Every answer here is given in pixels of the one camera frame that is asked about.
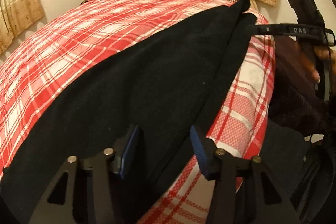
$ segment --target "silver bolt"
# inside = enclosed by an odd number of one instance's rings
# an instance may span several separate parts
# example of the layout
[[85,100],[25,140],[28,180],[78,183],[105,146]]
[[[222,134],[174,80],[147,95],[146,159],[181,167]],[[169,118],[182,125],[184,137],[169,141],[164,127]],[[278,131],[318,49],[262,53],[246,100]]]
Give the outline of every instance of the silver bolt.
[[105,148],[103,153],[106,155],[106,156],[109,156],[109,155],[112,155],[114,153],[114,150],[112,148]]
[[254,156],[252,158],[253,162],[255,162],[256,164],[260,164],[262,162],[261,158],[259,156]]
[[216,149],[216,151],[215,151],[215,154],[216,154],[217,156],[224,155],[225,153],[226,153],[226,151],[225,151],[223,148],[218,148],[218,149]]
[[75,162],[77,160],[77,157],[76,156],[70,156],[70,157],[68,157],[68,162],[69,163],[73,163],[73,162]]

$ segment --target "bed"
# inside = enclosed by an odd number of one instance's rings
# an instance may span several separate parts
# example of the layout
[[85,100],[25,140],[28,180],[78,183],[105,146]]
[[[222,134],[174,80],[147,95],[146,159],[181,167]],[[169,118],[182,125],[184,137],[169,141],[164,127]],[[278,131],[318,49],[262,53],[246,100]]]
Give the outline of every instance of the bed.
[[[1,67],[0,167],[11,163],[54,98],[85,71],[193,14],[233,3],[94,0],[48,23],[25,40]],[[258,17],[257,24],[268,23],[257,10],[249,12]],[[274,60],[273,38],[252,37],[244,62],[208,132],[218,147],[234,156],[249,159],[260,152],[273,91]],[[193,157],[139,223],[205,223],[213,187],[201,176]]]

